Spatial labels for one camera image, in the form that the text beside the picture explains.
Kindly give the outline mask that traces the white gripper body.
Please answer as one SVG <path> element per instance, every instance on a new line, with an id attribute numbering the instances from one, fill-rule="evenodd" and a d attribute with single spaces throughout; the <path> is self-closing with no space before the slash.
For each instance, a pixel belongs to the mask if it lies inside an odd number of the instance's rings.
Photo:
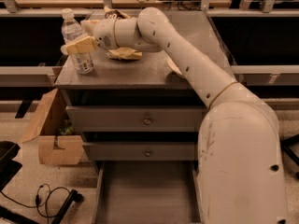
<path id="1" fill-rule="evenodd" d="M 115 49 L 117 43 L 115 41 L 115 20 L 103 19 L 95 24 L 93 28 L 93 36 L 97 42 L 97 46 L 101 49 Z"/>

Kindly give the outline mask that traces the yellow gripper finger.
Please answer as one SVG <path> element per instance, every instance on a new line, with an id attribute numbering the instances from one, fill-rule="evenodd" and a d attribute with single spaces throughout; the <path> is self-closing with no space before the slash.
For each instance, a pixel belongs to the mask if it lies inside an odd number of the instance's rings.
<path id="1" fill-rule="evenodd" d="M 61 46 L 64 55 L 75 55 L 79 53 L 90 53 L 97 48 L 96 40 L 93 36 L 79 36 L 75 40 Z"/>
<path id="2" fill-rule="evenodd" d="M 99 20 L 84 20 L 80 24 L 88 35 L 93 35 L 93 29 L 98 22 Z"/>

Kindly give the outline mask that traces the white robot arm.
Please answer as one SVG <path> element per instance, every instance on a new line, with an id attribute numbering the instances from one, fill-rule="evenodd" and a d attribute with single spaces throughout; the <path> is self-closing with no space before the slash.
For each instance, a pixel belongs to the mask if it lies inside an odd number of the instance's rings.
<path id="1" fill-rule="evenodd" d="M 192 45 L 155 7 L 129 19 L 83 23 L 63 53 L 165 51 L 206 105 L 197 182 L 204 224 L 289 224 L 278 118 L 273 109 Z"/>

